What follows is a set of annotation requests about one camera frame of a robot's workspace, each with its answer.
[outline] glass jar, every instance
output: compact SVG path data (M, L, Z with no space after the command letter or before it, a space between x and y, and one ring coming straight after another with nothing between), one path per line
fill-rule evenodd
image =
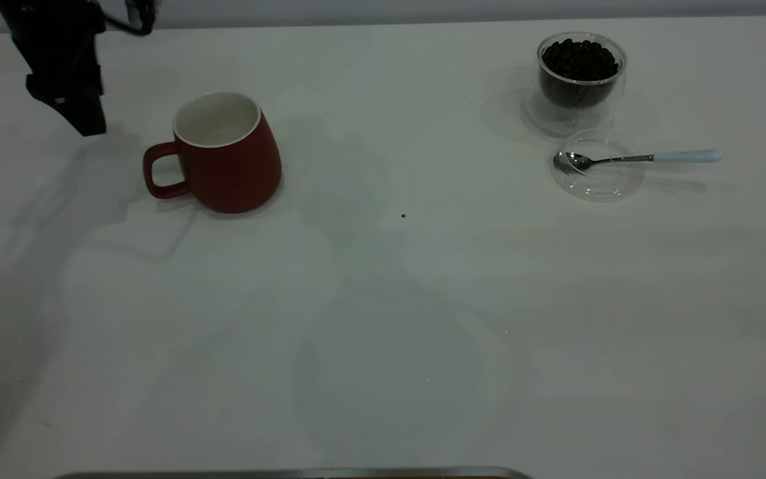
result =
M544 62L543 54L554 43L565 40L599 43L614 55L619 71L596 81L567 79L553 72ZM553 134L574 133L586 128L605 125L614 118L614 110L626 90L626 53L613 40L596 33L571 31L557 33L540 43L532 92L525 100L525 110L535 124Z

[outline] metal spoon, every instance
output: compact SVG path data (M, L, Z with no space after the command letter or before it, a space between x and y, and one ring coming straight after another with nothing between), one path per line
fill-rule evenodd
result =
M694 150L690 152L663 152L662 154L645 154L641 156L620 156L619 158L607 158L607 160L590 160L576 152L566 152L569 164L579 172L589 169L591 166L602 163L632 163L635 161L653 161L656 163L717 163L723 160L721 150Z

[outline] mug rim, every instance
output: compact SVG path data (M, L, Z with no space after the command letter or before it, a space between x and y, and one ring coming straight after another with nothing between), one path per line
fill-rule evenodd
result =
M214 94L230 94L233 96L237 96L240 98L243 98L245 100L250 101L253 103L253 105L256 106L256 121L253 123L253 126L250 127L250 129L242 134L242 136L235 138L234 140L231 140L231 142L221 143L220 145L201 145L199 143L189 142L189 140L186 140L183 138L183 136L179 133L178 130L176 130L176 121L179 119L180 113L182 113L183 110L186 109L186 107L189 107L198 100L203 100L203 98L206 98L207 96L212 96ZM238 142L242 142L242 140L246 139L250 134L253 133L253 131L256 131L256 128L259 127L259 123L262 121L262 107L259 106L259 103L256 100L253 100L253 98L250 98L249 95L238 93L236 91L226 91L226 90L219 90L219 91L207 91L206 93L199 94L193 98L188 99L185 103L182 103L179 108L176 109L176 113L173 115L173 134L174 136L180 141L185 143L186 145L194 146L194 148L224 148L224 146L230 146L234 145Z

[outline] table surface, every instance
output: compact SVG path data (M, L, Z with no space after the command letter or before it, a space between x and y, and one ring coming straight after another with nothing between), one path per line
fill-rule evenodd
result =
M606 33L627 200L553 182L534 50ZM766 18L121 33L108 133L24 91L0 35L0 477L504 466L536 479L766 478ZM184 100L263 106L257 212L155 200ZM170 182L174 158L157 164Z

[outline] spoon handle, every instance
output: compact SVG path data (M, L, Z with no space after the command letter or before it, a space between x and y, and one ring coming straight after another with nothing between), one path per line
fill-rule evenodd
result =
M717 161L723 160L723 151L663 152L652 155L652 160L656 163L717 163Z

